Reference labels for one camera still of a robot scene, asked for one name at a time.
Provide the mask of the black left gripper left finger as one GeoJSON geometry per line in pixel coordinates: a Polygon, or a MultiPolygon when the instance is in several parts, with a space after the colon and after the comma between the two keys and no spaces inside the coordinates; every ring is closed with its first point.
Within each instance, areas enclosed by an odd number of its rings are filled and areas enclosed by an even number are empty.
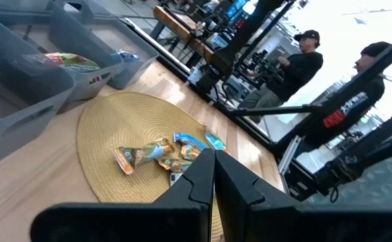
{"type": "Polygon", "coordinates": [[[40,212],[31,241],[210,241],[215,155],[204,150],[152,203],[61,203],[40,212]]]}

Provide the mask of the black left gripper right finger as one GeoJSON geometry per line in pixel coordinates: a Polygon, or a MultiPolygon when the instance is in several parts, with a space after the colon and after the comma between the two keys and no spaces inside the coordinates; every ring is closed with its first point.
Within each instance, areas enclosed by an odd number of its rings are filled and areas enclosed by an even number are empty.
{"type": "Polygon", "coordinates": [[[224,151],[215,191],[226,241],[392,242],[392,207],[304,204],[224,151]]]}

